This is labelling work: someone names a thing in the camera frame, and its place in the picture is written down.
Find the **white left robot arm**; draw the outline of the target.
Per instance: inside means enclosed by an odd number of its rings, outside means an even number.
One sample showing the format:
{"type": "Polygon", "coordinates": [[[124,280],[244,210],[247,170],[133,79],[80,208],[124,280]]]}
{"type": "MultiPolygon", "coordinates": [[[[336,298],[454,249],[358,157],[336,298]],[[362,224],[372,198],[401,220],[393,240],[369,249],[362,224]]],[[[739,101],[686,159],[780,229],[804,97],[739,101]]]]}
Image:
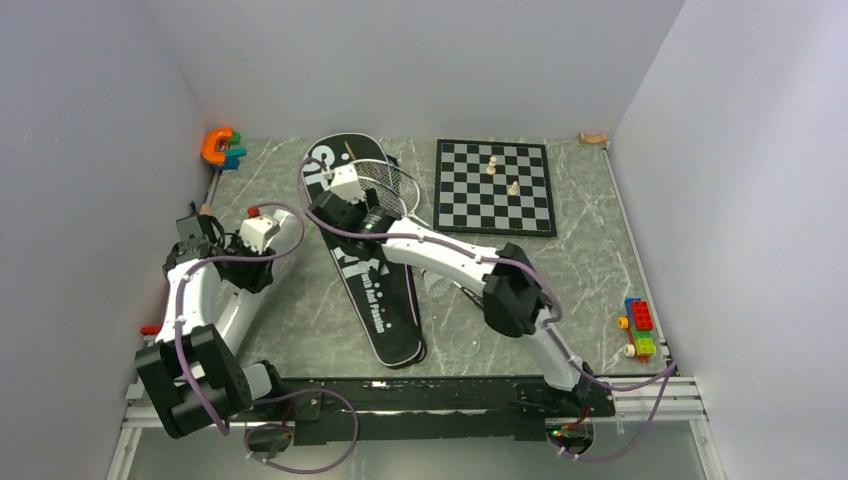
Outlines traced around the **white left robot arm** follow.
{"type": "Polygon", "coordinates": [[[286,258],[305,234],[303,220],[281,204],[249,210],[224,230],[208,213],[177,221],[179,240],[163,265],[166,312],[153,343],[135,354],[135,368],[166,433],[180,439],[209,426],[229,430],[251,409],[272,420],[287,392],[267,360],[243,366],[236,353],[265,297],[283,278],[286,258]]]}

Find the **clear plastic tube lid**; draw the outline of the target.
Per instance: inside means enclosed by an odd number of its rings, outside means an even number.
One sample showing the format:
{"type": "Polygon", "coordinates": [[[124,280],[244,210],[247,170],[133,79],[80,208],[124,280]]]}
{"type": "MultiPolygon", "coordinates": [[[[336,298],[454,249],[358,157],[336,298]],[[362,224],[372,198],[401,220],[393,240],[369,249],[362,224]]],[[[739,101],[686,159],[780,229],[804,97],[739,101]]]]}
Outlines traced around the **clear plastic tube lid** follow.
{"type": "Polygon", "coordinates": [[[450,345],[455,355],[471,358],[481,349],[481,337],[478,332],[471,329],[458,330],[451,337],[450,345]]]}

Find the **white shuttlecock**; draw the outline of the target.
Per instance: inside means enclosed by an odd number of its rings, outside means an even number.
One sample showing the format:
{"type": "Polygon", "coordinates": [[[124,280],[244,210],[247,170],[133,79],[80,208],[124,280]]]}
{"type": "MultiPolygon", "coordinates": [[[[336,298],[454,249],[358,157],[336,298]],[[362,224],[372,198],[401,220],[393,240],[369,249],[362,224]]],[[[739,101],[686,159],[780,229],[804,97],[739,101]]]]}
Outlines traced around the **white shuttlecock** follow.
{"type": "Polygon", "coordinates": [[[425,290],[430,297],[440,297],[452,286],[452,282],[450,280],[432,271],[423,270],[422,276],[425,284],[425,290]]]}

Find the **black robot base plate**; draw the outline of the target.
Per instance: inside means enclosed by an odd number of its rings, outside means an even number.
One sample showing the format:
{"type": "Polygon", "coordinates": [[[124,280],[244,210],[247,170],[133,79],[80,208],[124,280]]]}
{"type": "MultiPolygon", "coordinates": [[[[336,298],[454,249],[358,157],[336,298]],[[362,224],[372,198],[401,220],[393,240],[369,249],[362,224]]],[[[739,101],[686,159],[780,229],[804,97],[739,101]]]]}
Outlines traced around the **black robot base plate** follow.
{"type": "Polygon", "coordinates": [[[567,394],[539,376],[288,379],[281,392],[295,397],[257,413],[291,424],[297,446],[352,438],[543,441],[550,430],[616,413],[600,387],[567,394]]]}

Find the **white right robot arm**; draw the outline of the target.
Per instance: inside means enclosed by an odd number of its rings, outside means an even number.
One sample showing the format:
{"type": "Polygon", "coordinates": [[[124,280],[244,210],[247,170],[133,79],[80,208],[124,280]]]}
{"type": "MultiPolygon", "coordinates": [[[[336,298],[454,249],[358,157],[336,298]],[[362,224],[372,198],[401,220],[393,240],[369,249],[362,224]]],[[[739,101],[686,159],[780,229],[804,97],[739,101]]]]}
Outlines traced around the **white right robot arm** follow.
{"type": "Polygon", "coordinates": [[[465,243],[331,191],[317,196],[306,215],[347,255],[427,270],[477,295],[486,324],[516,340],[536,362],[557,411],[574,415],[588,404],[591,375],[555,326],[561,304],[521,247],[465,243]]]}

